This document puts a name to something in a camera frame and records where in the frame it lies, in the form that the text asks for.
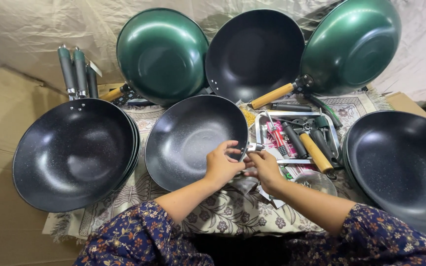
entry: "hand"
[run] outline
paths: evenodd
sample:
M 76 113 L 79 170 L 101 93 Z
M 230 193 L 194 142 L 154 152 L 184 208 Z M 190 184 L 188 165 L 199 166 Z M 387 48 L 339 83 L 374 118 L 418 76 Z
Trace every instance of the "hand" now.
M 227 154 L 241 154 L 239 149 L 230 148 L 238 141 L 226 141 L 206 155 L 206 174 L 204 179 L 222 188 L 233 176 L 246 168 L 244 162 L 230 158 Z
M 279 165 L 274 155 L 263 150 L 260 152 L 248 153 L 248 158 L 244 159 L 248 165 L 254 163 L 256 172 L 246 172 L 245 176 L 255 177 L 261 181 L 262 189 L 269 195 L 275 197 L 275 191 L 279 188 L 285 178 L 282 176 Z

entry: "green wok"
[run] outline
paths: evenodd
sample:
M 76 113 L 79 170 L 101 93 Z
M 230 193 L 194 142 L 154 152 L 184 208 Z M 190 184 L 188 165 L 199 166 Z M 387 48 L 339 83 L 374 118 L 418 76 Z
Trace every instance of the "green wok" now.
M 305 93 L 337 96 L 356 91 L 391 62 L 402 25 L 390 0 L 346 0 L 320 22 L 300 62 L 300 77 L 251 102 L 261 107 L 303 88 Z
M 165 8 L 147 9 L 130 18 L 116 43 L 121 73 L 142 98 L 168 106 L 204 88 L 208 40 L 186 15 Z M 116 89 L 100 97 L 114 100 Z

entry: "wooden handle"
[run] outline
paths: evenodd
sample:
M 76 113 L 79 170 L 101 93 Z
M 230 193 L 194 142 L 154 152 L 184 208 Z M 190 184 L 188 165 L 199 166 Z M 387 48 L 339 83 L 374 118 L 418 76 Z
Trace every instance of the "wooden handle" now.
M 333 170 L 331 163 L 328 161 L 325 155 L 323 155 L 315 142 L 311 140 L 310 136 L 308 136 L 306 133 L 302 133 L 300 134 L 300 140 L 303 142 L 303 145 L 307 149 L 308 154 L 310 154 L 318 169 L 320 169 L 320 172 L 326 174 L 328 171 Z
M 100 99 L 111 102 L 114 99 L 121 97 L 122 95 L 123 93 L 121 92 L 121 90 L 119 88 L 116 88 L 110 91 L 109 93 L 100 96 Z
M 280 97 L 284 96 L 285 94 L 293 91 L 293 85 L 292 83 L 283 85 L 282 87 L 275 89 L 259 98 L 251 102 L 251 106 L 253 109 L 257 109 L 261 106 L 264 106 L 273 100 L 277 100 Z

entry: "metal tray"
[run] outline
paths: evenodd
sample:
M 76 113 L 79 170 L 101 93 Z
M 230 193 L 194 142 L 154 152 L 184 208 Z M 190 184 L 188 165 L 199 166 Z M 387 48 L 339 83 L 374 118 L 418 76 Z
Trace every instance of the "metal tray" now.
M 320 113 L 318 113 L 318 112 L 269 111 L 269 114 L 271 116 L 275 116 L 275 117 L 290 120 L 290 121 L 295 120 L 295 119 L 302 119 L 302 118 L 305 118 L 305 117 L 308 118 L 308 119 L 313 119 L 313 118 L 320 116 Z M 338 160 L 339 160 L 341 158 L 341 149 L 340 149 L 340 146 L 339 146 L 338 135 L 336 134 L 336 130 L 333 127 L 333 121 L 331 120 L 331 118 L 329 118 L 329 116 L 327 116 L 325 114 L 323 114 L 323 115 L 327 118 L 328 124 L 330 125 L 330 127 L 329 127 L 330 130 L 328 130 L 326 132 L 328 146 L 330 147 L 331 151 L 336 156 L 336 158 L 338 158 Z M 261 133 L 261 126 L 265 125 L 266 122 L 269 122 L 269 118 L 267 117 L 265 112 L 257 115 L 256 121 L 255 121 L 257 143 L 261 143 L 262 140 L 263 140 L 263 136 L 262 136 L 262 133 Z M 286 163 L 315 164 L 313 162 L 313 160 L 311 159 L 311 157 L 309 157 L 308 159 L 303 159 L 303 160 L 288 159 L 288 160 L 280 160 L 278 162 L 280 162 L 281 164 L 286 164 Z

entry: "wrinkled cloth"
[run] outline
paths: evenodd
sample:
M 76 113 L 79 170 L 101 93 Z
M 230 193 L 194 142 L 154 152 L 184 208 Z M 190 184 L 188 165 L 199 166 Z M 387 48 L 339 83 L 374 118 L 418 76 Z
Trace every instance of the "wrinkled cloth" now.
M 426 266 L 426 235 L 364 204 L 352 208 L 338 237 L 305 233 L 285 244 L 284 252 L 290 258 L 287 264 L 291 265 Z M 127 209 L 91 233 L 74 265 L 214 265 L 214 259 L 197 251 L 165 210 L 149 201 Z

